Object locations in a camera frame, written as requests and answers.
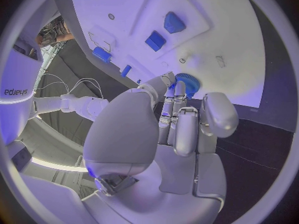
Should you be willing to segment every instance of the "blue block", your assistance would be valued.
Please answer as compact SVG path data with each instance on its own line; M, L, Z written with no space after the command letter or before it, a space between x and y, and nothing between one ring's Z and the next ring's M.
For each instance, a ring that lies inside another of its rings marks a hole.
M173 12L167 13L164 20L164 28L170 33L176 33L186 29L186 25L181 19Z
M159 51L161 47L166 43L164 37L162 37L156 31L153 31L149 38L146 40L146 44L151 47L154 51Z
M101 59L102 61L104 61L105 63L109 63L110 62L110 59L111 59L111 54L107 51L105 51L103 48L101 47L96 47L92 54Z
M127 66L124 68L124 70L122 71L121 76L122 76L122 77L126 77L127 74L129 73L130 69L132 69L132 67L129 66L129 65L127 65Z

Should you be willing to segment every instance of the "light strip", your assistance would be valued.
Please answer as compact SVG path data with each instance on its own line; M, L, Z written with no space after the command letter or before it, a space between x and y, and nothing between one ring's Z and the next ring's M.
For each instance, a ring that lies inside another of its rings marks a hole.
M32 157L32 162L47 168L53 168L61 171L70 171L70 172L88 172L86 168L83 167L71 167L71 166L64 166L55 163L49 163L38 158Z
M27 100L31 99L33 95L34 95L34 91L32 91L32 94L25 99L17 100L17 101L0 101L0 104L9 105L9 104L20 103L20 102L27 101Z

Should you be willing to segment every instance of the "blue gear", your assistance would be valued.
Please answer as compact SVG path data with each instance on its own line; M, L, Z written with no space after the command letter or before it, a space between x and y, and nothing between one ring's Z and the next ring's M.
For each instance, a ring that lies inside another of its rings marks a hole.
M179 73L175 76L176 81L183 81L186 85L186 98L188 100L192 99L196 92L198 92L200 88L199 80L196 79L194 76L186 74L186 73Z

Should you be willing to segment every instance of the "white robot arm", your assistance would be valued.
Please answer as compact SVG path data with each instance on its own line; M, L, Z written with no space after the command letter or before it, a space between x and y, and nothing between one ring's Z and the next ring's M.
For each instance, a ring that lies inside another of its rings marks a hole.
M79 116L95 121L98 114L107 106L108 100L84 96L77 98L72 94L60 97L33 98L29 119L41 113L53 111L73 112Z

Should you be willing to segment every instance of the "person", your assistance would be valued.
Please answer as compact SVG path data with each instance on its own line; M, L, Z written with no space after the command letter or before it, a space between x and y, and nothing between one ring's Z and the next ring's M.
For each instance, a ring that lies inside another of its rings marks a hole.
M74 39L73 34L68 29L62 16L59 16L41 29L35 41L39 47L45 47L59 41L71 39Z

